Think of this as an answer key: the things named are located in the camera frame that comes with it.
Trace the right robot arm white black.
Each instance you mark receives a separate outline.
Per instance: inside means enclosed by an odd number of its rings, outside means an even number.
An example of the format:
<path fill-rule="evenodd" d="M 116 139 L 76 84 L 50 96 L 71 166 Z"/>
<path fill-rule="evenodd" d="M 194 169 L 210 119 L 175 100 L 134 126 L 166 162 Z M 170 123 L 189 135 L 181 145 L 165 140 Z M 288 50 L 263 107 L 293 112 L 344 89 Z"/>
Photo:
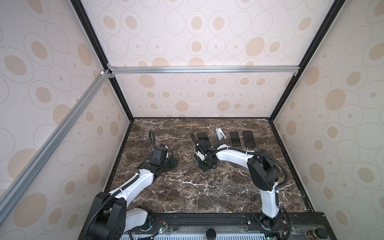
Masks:
<path fill-rule="evenodd" d="M 248 169 L 252 182 L 260 190 L 262 215 L 269 220 L 277 218 L 280 211 L 279 189 L 287 184 L 289 174 L 284 165 L 265 151 L 246 151 L 225 144 L 211 145 L 201 140 L 196 143 L 194 159 L 203 172 L 216 168 L 220 161 Z"/>

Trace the light blue phone case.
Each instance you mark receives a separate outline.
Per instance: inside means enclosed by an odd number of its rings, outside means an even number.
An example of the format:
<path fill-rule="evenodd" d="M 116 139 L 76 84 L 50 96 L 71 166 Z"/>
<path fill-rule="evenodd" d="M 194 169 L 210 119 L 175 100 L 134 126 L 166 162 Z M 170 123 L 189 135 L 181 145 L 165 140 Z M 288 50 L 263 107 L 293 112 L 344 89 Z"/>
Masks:
<path fill-rule="evenodd" d="M 203 172 L 215 169 L 219 165 L 219 161 L 215 158 L 207 158 L 204 161 L 199 161 L 195 154 L 193 155 L 193 157 Z"/>

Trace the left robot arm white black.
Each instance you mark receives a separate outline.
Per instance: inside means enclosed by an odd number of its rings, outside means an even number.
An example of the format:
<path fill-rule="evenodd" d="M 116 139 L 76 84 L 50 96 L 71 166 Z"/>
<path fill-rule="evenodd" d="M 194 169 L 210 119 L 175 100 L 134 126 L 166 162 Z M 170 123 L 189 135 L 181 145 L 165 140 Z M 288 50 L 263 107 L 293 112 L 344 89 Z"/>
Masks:
<path fill-rule="evenodd" d="M 135 175 L 109 193 L 98 193 L 92 203 L 80 236 L 81 240 L 119 240 L 136 227 L 148 231 L 153 226 L 153 211 L 144 207 L 127 210 L 130 203 L 162 173 L 177 167 L 173 152 L 165 145 L 153 148 L 149 162 Z"/>

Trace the black phone case horizontal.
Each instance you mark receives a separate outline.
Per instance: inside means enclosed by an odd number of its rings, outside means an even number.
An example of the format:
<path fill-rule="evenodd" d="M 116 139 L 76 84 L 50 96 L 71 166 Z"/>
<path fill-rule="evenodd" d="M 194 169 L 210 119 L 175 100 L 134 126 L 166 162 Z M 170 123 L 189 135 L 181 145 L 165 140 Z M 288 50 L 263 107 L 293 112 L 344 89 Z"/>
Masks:
<path fill-rule="evenodd" d="M 256 147 L 256 142 L 254 138 L 254 134 L 252 131 L 247 131 L 244 130 L 242 132 L 243 134 L 243 140 L 246 148 L 255 148 Z"/>

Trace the pink phone case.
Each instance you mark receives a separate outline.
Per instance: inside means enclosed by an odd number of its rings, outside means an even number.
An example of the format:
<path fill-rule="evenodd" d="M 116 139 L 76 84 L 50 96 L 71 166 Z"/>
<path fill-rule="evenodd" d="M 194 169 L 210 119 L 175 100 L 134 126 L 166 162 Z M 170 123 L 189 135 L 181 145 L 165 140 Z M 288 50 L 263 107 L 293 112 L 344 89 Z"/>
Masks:
<path fill-rule="evenodd" d="M 231 146 L 233 148 L 241 148 L 242 143 L 241 143 L 239 132 L 231 131 L 229 132 L 229 134 L 230 134 Z"/>

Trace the black phone case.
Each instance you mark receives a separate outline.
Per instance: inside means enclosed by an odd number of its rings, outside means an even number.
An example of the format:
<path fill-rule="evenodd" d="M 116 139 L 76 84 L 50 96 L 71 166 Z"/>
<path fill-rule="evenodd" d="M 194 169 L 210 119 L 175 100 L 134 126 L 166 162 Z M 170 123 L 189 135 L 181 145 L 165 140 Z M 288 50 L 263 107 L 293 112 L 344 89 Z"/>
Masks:
<path fill-rule="evenodd" d="M 199 144 L 210 144 L 209 136 L 206 132 L 197 133 L 198 143 Z"/>

